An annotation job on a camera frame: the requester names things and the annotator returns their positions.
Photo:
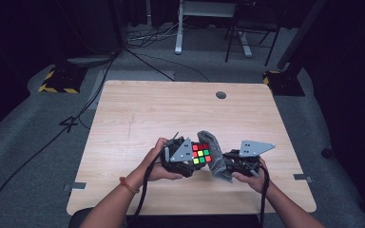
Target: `chair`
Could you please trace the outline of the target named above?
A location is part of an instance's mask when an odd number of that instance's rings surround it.
[[[272,50],[274,49],[275,42],[277,41],[282,13],[278,13],[276,8],[271,6],[273,2],[267,0],[255,0],[239,2],[235,7],[233,15],[232,25],[227,30],[224,39],[230,32],[229,46],[226,53],[226,59],[224,62],[227,63],[229,58],[230,48],[232,45],[233,35],[235,31],[250,32],[250,33],[261,33],[264,34],[258,45],[246,44],[249,47],[259,48],[270,48],[268,57],[266,58],[265,66],[268,65],[269,58],[271,57]],[[275,33],[274,41],[271,46],[261,46],[262,42],[268,36],[270,32]]]

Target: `desk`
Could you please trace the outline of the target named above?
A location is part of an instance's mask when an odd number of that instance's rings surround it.
[[[225,99],[216,97],[218,91]],[[198,141],[207,130],[222,152],[240,149],[241,140],[274,143],[264,153],[271,179],[308,212],[316,204],[302,174],[278,109],[266,85],[107,81],[87,139],[67,212],[95,206],[144,158],[159,137],[180,136]],[[132,215],[138,194],[130,204]],[[141,215],[256,214],[260,194],[247,184],[217,180],[207,166],[182,180],[150,182]],[[266,203],[265,212],[274,212]]]
[[[236,3],[197,2],[180,0],[179,28],[177,31],[176,54],[183,53],[183,17],[184,16],[212,16],[233,17]],[[248,46],[245,32],[239,32],[239,38],[246,57],[253,56]]]

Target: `rubik's cube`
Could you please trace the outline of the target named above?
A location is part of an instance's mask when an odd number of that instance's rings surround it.
[[[192,162],[195,164],[206,164],[211,162],[212,158],[209,154],[209,144],[207,143],[192,143]]]

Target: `orange bracelet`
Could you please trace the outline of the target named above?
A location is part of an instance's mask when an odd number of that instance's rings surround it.
[[[120,182],[121,182],[121,185],[122,186],[125,186],[129,191],[131,191],[132,193],[135,193],[135,194],[138,194],[140,191],[139,191],[139,189],[138,190],[133,190],[132,188],[131,188],[131,186],[129,186],[129,184],[127,184],[126,182],[125,182],[125,177],[120,177]]]

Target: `forearm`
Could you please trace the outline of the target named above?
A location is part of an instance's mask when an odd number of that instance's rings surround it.
[[[135,169],[125,178],[132,189],[141,188],[143,181],[144,171],[140,169]],[[121,227],[134,196],[125,186],[118,185],[94,207],[81,227]]]
[[[301,207],[289,199],[272,182],[266,192],[266,198],[274,207],[285,227],[324,227]]]

